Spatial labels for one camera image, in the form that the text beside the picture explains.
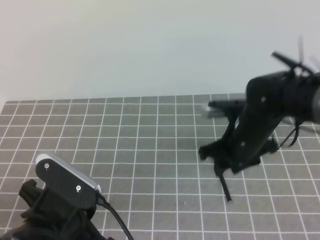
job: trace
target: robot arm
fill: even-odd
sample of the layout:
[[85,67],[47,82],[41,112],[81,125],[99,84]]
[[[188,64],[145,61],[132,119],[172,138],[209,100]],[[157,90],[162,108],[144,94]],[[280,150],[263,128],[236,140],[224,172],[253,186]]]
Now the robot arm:
[[[228,201],[231,201],[223,172],[233,173],[258,165],[260,156],[274,153],[278,143],[269,137],[284,117],[295,119],[297,139],[304,121],[320,122],[320,74],[279,53],[274,57],[290,67],[289,71],[256,77],[246,87],[246,100],[211,101],[210,116],[224,112],[229,126],[223,137],[199,148],[202,160],[214,159],[214,171],[220,177]],[[300,68],[307,75],[296,75]]]

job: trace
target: black plastic part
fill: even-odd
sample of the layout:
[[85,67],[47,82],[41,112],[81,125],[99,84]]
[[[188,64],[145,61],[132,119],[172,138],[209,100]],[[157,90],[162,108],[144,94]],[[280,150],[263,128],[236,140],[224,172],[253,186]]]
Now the black plastic part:
[[90,221],[96,206],[79,209],[48,186],[45,189],[36,187],[33,179],[22,185],[19,195],[30,206],[21,214],[25,224],[0,239],[10,240],[15,236],[21,240],[105,240]]
[[78,209],[91,209],[96,206],[96,191],[52,159],[40,161],[35,167],[35,172],[50,190],[72,206]]

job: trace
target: black cable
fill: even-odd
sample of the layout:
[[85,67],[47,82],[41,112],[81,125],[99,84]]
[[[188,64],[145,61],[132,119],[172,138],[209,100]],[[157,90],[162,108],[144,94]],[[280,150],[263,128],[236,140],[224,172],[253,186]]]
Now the black cable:
[[127,236],[128,240],[134,240],[132,237],[129,229],[127,228],[124,221],[121,219],[117,211],[110,205],[110,203],[107,202],[104,196],[101,195],[101,193],[97,192],[97,201],[96,204],[99,206],[104,207],[105,209],[109,210],[110,213],[114,216],[114,218],[117,220],[117,222],[120,224],[122,230],[124,231],[125,235]]

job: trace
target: table surface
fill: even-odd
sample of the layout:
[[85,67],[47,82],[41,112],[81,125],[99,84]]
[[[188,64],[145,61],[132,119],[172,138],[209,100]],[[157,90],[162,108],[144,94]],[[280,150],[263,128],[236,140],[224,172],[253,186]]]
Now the table surface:
[[[297,143],[263,156],[236,175],[225,172],[227,203],[213,162],[197,149],[222,136],[226,118],[201,106],[239,94],[9,101],[0,115],[0,234],[27,209],[18,197],[36,179],[34,158],[55,152],[92,177],[139,240],[320,239],[320,140],[308,123]],[[275,131],[282,141],[292,126]],[[109,212],[92,222],[125,240]]]

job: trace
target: metal rod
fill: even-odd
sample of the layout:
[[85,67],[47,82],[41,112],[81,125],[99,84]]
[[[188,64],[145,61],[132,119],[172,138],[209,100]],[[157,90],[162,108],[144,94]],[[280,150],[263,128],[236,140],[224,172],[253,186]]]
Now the metal rod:
[[228,186],[226,184],[224,175],[220,174],[219,178],[220,178],[220,182],[221,182],[221,185],[222,185],[226,200],[228,201],[228,203],[230,203],[230,202],[232,202],[232,199],[231,199],[231,196],[230,196],[230,193],[229,193],[229,189],[228,189]]

